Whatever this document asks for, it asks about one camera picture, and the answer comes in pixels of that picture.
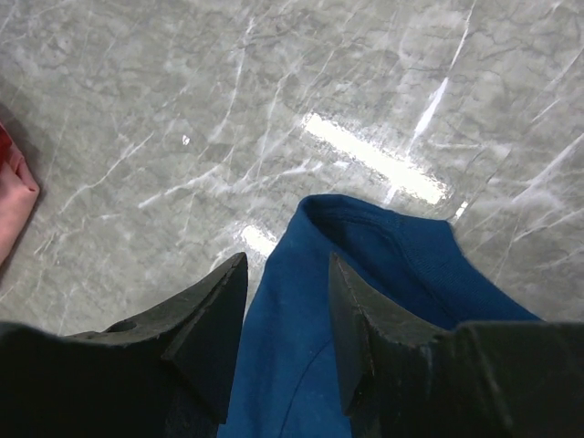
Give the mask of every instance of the blue cloth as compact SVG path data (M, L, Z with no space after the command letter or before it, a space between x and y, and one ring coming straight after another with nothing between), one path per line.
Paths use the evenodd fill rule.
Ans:
M452 329L473 320L537 319L462 255L450 225L343 195L304 199L245 320L220 438L350 438L340 411L329 322L329 255L385 296Z

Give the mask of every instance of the black plastic part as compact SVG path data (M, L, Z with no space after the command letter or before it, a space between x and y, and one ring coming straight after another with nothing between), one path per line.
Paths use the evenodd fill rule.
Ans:
M2 436L213 437L225 422L245 254L102 333L0 323Z
M333 255L341 408L360 437L584 436L584 325L469 322L446 332Z

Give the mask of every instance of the pink fabric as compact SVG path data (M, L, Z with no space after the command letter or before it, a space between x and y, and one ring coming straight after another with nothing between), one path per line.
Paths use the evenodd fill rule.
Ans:
M0 124L0 265L25 226L38 193L25 157Z

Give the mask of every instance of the marble surface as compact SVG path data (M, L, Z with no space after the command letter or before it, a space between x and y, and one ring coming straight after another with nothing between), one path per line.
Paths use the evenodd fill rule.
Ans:
M449 219L584 318L580 0L0 0L0 120L43 195L0 318L104 329L231 253L253 295L298 201Z

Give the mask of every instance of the clothing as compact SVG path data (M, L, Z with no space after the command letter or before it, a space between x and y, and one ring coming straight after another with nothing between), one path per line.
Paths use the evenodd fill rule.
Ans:
M24 228L39 192L25 157L0 125L0 265Z
M444 329L466 320L536 320L462 255L450 225L343 195L304 199L266 262L243 327L220 438L350 438L329 321L329 255Z

